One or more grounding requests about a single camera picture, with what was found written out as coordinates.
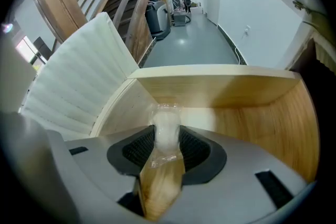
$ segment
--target person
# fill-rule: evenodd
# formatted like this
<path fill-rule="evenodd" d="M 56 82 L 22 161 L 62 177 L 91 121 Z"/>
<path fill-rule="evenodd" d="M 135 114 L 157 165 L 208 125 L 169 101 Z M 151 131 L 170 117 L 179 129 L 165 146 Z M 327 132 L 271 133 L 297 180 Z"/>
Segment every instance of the person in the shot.
<path fill-rule="evenodd" d="M 184 7 L 186 13 L 191 13 L 190 6 L 191 6 L 191 0 L 184 0 Z"/>

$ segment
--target ceiling light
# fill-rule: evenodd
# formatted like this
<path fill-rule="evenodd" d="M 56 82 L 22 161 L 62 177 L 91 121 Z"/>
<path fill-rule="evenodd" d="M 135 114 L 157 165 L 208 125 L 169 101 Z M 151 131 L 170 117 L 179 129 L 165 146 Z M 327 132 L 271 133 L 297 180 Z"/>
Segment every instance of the ceiling light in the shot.
<path fill-rule="evenodd" d="M 8 33 L 13 28 L 13 24 L 2 24 L 2 31 Z"/>

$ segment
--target plastic bag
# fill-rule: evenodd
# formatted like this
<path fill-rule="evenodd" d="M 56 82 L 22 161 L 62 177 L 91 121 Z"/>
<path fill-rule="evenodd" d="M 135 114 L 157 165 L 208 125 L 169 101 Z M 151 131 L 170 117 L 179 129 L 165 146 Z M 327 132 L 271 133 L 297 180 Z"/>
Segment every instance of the plastic bag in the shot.
<path fill-rule="evenodd" d="M 153 116 L 155 146 L 150 156 L 151 168 L 183 158 L 178 142 L 180 132 L 180 109 L 174 105 L 159 105 Z"/>

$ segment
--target gray floor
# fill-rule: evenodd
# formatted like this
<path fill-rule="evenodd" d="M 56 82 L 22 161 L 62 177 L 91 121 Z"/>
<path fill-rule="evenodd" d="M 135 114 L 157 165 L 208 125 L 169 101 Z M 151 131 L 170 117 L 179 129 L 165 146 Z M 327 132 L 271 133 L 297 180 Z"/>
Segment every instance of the gray floor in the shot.
<path fill-rule="evenodd" d="M 170 34 L 156 43 L 144 68 L 211 63 L 238 61 L 217 27 L 199 14 L 186 26 L 173 26 Z"/>

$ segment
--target white curved panel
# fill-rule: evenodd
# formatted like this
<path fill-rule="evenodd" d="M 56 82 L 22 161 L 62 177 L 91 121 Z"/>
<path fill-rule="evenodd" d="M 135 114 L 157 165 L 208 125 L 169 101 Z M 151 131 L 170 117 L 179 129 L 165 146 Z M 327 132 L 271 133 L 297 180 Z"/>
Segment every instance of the white curved panel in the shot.
<path fill-rule="evenodd" d="M 137 68 L 108 14 L 101 13 L 53 54 L 22 114 L 64 140 L 88 138 L 104 105 Z"/>

